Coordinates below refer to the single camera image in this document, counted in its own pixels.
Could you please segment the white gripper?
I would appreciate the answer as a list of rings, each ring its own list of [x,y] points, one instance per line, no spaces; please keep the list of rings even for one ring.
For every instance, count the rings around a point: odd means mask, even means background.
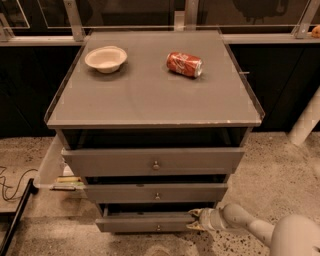
[[[189,214],[194,217],[199,217],[199,222],[187,224],[186,227],[197,231],[213,231],[224,230],[226,223],[220,209],[211,208],[196,208],[189,211]]]

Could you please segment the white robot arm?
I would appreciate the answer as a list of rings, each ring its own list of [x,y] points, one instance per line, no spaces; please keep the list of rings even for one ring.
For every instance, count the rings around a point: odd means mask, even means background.
[[[258,219],[238,204],[189,211],[188,229],[201,231],[243,229],[270,249],[269,256],[320,256],[320,225],[302,215],[281,218],[275,225]]]

